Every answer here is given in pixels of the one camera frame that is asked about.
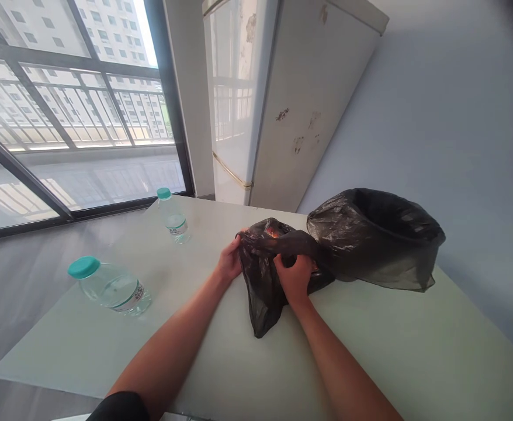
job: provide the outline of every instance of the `bottle label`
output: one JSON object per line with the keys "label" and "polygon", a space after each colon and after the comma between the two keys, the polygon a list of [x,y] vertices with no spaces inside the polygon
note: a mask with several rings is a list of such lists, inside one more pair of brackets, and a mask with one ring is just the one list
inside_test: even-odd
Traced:
{"label": "bottle label", "polygon": [[141,284],[140,281],[138,281],[138,285],[136,286],[136,290],[132,294],[132,296],[128,299],[128,301],[123,302],[119,306],[111,307],[116,312],[124,312],[128,310],[132,310],[134,307],[136,307],[139,303],[139,301],[144,296],[144,286]]}
{"label": "bottle label", "polygon": [[175,228],[167,227],[167,229],[169,230],[171,235],[183,235],[186,232],[186,230],[188,230],[188,224],[186,223],[186,219],[185,219],[185,221],[178,227],[175,227]]}

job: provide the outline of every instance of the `plastic water bottle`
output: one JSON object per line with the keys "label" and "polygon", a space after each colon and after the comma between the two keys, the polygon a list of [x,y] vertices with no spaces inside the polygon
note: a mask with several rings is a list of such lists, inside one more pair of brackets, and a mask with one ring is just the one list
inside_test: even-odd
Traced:
{"label": "plastic water bottle", "polygon": [[173,239],[179,244],[186,243],[190,239],[188,224],[179,204],[173,199],[171,190],[162,187],[157,191],[157,197],[159,197],[159,211]]}
{"label": "plastic water bottle", "polygon": [[91,300],[119,313],[137,316],[151,303],[149,291],[126,270],[101,263],[92,256],[80,257],[68,268]]}

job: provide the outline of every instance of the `person's right hand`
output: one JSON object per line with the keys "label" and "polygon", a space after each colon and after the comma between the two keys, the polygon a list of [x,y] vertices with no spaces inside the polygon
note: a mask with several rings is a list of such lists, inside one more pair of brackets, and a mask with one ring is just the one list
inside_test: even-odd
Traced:
{"label": "person's right hand", "polygon": [[307,300],[307,285],[313,267],[311,258],[300,254],[297,256],[296,263],[292,267],[286,268],[282,263],[282,256],[278,254],[274,258],[274,265],[290,306],[294,307],[305,302]]}

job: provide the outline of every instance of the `black sleeve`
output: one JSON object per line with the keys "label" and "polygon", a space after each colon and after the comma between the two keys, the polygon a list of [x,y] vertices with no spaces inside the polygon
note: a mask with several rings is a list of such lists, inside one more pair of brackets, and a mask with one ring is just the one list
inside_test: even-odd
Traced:
{"label": "black sleeve", "polygon": [[149,421],[144,403],[135,392],[117,392],[107,396],[87,421]]}

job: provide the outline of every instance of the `white refrigerator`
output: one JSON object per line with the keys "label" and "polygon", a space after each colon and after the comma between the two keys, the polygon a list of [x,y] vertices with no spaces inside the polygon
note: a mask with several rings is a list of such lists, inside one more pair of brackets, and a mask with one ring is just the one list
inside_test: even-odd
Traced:
{"label": "white refrigerator", "polygon": [[389,18],[365,0],[202,9],[216,200],[295,212]]}

